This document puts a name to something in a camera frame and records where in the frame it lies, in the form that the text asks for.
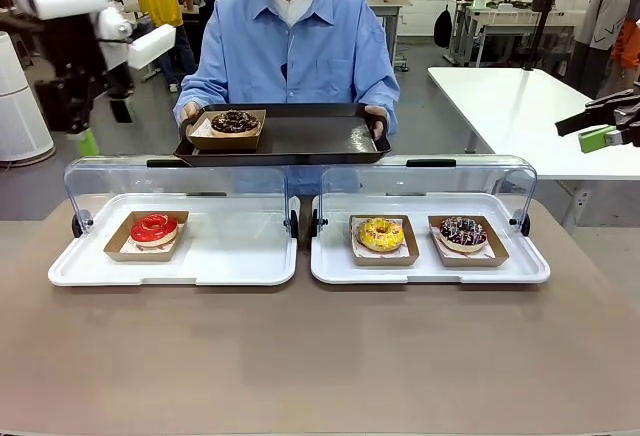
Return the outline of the person left hand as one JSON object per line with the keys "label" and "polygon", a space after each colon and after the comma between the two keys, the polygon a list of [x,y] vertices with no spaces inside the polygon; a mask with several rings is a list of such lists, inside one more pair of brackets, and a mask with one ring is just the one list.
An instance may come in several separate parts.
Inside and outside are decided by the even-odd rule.
{"label": "person left hand", "polygon": [[364,111],[368,116],[370,125],[369,129],[374,141],[378,141],[382,136],[387,134],[388,130],[388,113],[382,106],[366,105]]}

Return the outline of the person right hand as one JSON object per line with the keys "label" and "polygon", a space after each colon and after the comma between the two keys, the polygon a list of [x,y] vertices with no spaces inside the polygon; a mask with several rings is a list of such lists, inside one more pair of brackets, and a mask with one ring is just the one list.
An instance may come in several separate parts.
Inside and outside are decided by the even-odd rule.
{"label": "person right hand", "polygon": [[186,103],[179,112],[179,132],[185,139],[191,139],[192,134],[199,127],[199,120],[204,109],[196,102]]}

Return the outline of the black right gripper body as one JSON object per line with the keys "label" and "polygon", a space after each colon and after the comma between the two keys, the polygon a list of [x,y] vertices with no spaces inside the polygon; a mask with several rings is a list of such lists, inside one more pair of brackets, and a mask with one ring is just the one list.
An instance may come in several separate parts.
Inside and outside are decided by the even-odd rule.
{"label": "black right gripper body", "polygon": [[616,145],[631,144],[639,147],[639,107],[637,103],[633,106],[625,106],[617,108],[614,111],[616,120],[617,135],[614,137]]}

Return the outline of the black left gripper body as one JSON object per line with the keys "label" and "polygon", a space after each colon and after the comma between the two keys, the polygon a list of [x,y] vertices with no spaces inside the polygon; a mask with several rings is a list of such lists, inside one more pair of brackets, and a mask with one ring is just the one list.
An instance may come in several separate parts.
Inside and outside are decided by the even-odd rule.
{"label": "black left gripper body", "polygon": [[48,128],[81,133],[89,128],[94,78],[86,71],[68,71],[60,78],[37,81],[37,98]]}

